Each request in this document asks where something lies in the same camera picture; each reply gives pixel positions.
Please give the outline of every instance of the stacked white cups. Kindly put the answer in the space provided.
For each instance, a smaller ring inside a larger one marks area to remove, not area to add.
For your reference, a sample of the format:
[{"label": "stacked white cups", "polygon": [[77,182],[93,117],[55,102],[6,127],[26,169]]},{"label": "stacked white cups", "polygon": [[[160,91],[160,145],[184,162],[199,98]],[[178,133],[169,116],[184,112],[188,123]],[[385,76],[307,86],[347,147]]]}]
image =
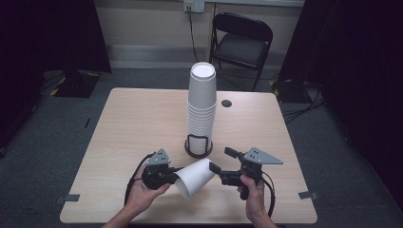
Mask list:
[{"label": "stacked white cups", "polygon": [[193,65],[187,98],[189,135],[185,143],[187,153],[193,157],[202,158],[211,152],[216,104],[216,70],[209,63]]}]

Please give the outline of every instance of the black folding chair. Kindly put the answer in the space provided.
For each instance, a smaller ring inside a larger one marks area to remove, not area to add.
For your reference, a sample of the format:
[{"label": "black folding chair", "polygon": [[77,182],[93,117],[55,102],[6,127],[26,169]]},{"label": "black folding chair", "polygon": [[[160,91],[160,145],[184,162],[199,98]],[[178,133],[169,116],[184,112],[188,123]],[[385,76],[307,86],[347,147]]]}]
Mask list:
[{"label": "black folding chair", "polygon": [[[218,40],[217,30],[226,32]],[[238,67],[258,71],[252,91],[255,91],[273,40],[273,31],[264,22],[230,12],[213,19],[209,63],[213,58]]]}]

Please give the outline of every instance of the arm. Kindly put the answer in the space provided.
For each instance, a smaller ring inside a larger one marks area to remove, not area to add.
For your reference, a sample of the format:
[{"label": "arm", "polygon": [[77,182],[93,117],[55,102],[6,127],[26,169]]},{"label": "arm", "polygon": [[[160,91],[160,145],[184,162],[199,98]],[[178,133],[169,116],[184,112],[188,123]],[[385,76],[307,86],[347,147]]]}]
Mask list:
[{"label": "arm", "polygon": [[264,183],[255,181],[242,175],[240,180],[249,188],[249,197],[246,201],[246,216],[256,228],[277,228],[276,224],[267,215],[264,207]]},{"label": "arm", "polygon": [[[143,171],[144,165],[137,173],[135,179],[140,179]],[[125,207],[103,227],[117,228],[127,226],[131,220],[140,215],[141,212],[145,211],[156,197],[165,193],[169,186],[170,184],[167,183],[157,190],[151,190],[144,185],[142,180],[134,181]]]}]

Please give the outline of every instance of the power socket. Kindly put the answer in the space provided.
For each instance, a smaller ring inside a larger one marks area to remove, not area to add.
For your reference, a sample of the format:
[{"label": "power socket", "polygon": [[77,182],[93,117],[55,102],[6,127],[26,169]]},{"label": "power socket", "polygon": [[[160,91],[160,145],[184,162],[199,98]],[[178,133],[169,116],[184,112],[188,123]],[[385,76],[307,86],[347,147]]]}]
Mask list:
[{"label": "power socket", "polygon": [[184,0],[183,11],[188,12],[188,9],[192,12],[204,12],[204,2]]}]

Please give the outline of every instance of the wooden table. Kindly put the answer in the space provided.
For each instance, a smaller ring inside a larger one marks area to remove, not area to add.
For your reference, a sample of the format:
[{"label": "wooden table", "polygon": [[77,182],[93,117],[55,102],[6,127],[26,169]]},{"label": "wooden table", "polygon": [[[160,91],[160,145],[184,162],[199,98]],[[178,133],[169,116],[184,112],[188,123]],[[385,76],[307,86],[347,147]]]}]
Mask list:
[{"label": "wooden table", "polygon": [[[315,223],[294,147],[276,97],[271,93],[218,91],[218,105],[208,156],[222,170],[239,170],[240,163],[225,155],[229,146],[246,152],[255,146],[284,161],[263,165],[276,187],[275,223]],[[232,102],[231,107],[221,105]],[[71,187],[78,201],[67,201],[60,219],[65,223],[107,222],[124,205],[125,188],[141,159],[163,148],[171,167],[184,167],[197,159],[184,150],[187,136],[187,90],[115,88]],[[266,207],[270,192],[266,188]],[[193,199],[185,199],[175,185],[156,198],[133,222],[138,223],[250,223],[245,201],[236,187],[221,185],[216,175]]]}]

